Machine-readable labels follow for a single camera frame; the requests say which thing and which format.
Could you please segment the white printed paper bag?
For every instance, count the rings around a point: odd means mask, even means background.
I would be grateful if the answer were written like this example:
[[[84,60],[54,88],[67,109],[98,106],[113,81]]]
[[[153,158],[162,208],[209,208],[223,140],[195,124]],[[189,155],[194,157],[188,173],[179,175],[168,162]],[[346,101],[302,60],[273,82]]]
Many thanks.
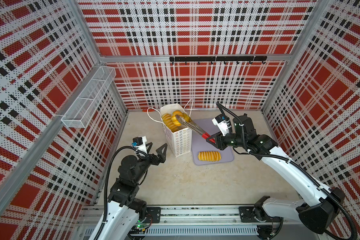
[[[193,107],[193,99],[190,99],[184,107],[182,107],[180,104],[169,104],[161,107],[159,110],[154,108],[148,108],[147,109],[147,115],[148,117],[153,120],[156,123],[160,123],[163,126],[163,130],[166,136],[166,140],[168,142],[168,145],[170,146],[174,156],[180,157],[182,155],[185,155],[191,151],[191,144],[192,144],[192,130],[185,127],[185,126],[179,126],[179,130],[177,132],[172,133],[170,129],[167,128],[167,126],[162,121],[162,115],[163,114],[170,114],[176,110],[180,110],[183,113],[188,114],[191,116],[192,113],[192,107]],[[161,119],[155,120],[150,116],[150,111],[156,111],[160,114]]]

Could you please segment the long ridged bread loaf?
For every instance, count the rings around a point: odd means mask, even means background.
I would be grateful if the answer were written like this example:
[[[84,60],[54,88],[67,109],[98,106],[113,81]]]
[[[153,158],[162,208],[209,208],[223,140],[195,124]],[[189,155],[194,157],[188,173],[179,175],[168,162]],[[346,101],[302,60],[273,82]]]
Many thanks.
[[[176,126],[172,121],[172,115],[163,114],[162,121],[167,126],[167,128],[171,130],[172,133],[177,132],[179,130],[179,127]]]

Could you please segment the red handled metal tongs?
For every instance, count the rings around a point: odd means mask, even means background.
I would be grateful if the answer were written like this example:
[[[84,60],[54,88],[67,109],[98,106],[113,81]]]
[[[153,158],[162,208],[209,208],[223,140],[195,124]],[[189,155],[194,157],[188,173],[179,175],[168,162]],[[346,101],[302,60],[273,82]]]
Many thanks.
[[[192,131],[196,132],[199,136],[201,136],[203,139],[209,138],[211,135],[208,134],[205,130],[203,130],[199,125],[197,125],[192,119],[190,123],[184,123],[184,125]]]

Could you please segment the round striped bun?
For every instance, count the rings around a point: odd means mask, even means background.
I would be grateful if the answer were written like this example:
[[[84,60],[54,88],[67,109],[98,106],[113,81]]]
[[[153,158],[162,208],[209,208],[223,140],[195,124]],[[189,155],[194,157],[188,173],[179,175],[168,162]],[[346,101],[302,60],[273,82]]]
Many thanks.
[[[182,126],[184,123],[190,123],[191,118],[188,114],[176,110],[172,113],[171,120],[175,126]]]

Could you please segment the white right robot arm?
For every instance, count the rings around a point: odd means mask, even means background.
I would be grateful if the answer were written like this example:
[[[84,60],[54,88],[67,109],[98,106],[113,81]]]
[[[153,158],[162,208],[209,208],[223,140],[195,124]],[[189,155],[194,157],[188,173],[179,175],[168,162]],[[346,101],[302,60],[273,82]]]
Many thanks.
[[[207,143],[219,150],[243,148],[245,155],[254,156],[271,167],[301,196],[296,203],[264,196],[255,204],[260,214],[299,221],[316,234],[326,234],[338,240],[339,237],[328,231],[328,227],[342,213],[349,225],[349,239],[358,238],[356,224],[343,207],[345,194],[342,190],[330,188],[317,180],[268,135],[258,135],[247,114],[238,116],[220,103],[217,107],[221,114],[213,121],[220,131],[207,137]]]

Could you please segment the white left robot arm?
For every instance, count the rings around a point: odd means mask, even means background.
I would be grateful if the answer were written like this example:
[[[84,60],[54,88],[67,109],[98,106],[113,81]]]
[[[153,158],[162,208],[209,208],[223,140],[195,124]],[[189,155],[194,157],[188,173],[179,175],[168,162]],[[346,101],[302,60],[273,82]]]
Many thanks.
[[[130,231],[141,224],[147,215],[147,202],[137,199],[140,185],[144,182],[150,166],[163,164],[167,158],[167,144],[163,144],[156,153],[150,153],[152,143],[143,143],[141,137],[134,138],[130,146],[120,147],[111,158],[106,171],[104,186],[104,212],[97,223],[91,240],[123,240]],[[108,181],[111,166],[116,156],[123,150],[132,150],[133,155],[125,156],[118,168],[119,177],[111,188]]]

